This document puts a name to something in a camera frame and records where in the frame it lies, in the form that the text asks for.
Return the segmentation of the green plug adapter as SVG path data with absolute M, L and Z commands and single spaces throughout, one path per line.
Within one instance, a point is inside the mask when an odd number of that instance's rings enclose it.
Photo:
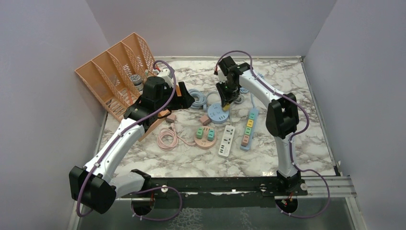
M 246 127 L 245 131 L 244 131 L 244 135 L 250 136 L 252 132 L 252 128 L 251 127 Z
M 196 138 L 197 139 L 202 139 L 204 134 L 204 129 L 203 127 L 199 127 L 196 131 Z

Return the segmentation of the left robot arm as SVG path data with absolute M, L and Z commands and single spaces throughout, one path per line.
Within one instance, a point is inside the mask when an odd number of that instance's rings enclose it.
M 188 109 L 194 103 L 185 83 L 170 85 L 163 77 L 148 77 L 143 92 L 129 106 L 119 127 L 106 145 L 83 167 L 69 172 L 70 192 L 78 205 L 103 214 L 117 198 L 129 193 L 143 197 L 150 192 L 147 174 L 139 171 L 113 177 L 113 173 L 130 148 L 164 116 L 159 113 Z

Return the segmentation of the pink plug adapter small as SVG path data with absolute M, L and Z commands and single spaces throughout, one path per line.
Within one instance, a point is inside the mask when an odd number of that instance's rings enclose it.
M 250 140 L 250 136 L 244 135 L 241 140 L 241 146 L 244 146 L 244 147 L 248 146 L 249 140 Z

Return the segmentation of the yellow plug adapter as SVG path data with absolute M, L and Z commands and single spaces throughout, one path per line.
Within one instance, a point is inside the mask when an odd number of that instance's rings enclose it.
M 229 103 L 222 107 L 223 111 L 229 111 L 229 109 L 230 109 L 230 104 Z
M 254 120 L 249 119 L 249 120 L 247 121 L 246 126 L 247 126 L 247 127 L 249 127 L 249 128 L 252 128 L 252 127 L 253 127 L 253 125 L 254 125 Z

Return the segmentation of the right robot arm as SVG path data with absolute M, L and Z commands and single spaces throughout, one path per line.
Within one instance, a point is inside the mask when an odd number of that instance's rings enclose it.
M 216 88 L 223 110 L 228 110 L 231 103 L 237 100 L 242 87 L 248 89 L 267 107 L 265 125 L 275 139 L 278 154 L 276 188 L 280 194 L 288 195 L 301 183 L 301 174 L 295 167 L 293 135 L 299 123 L 295 95 L 278 91 L 257 76 L 251 65 L 238 65 L 230 56 L 218 61 L 214 73 L 219 77 Z

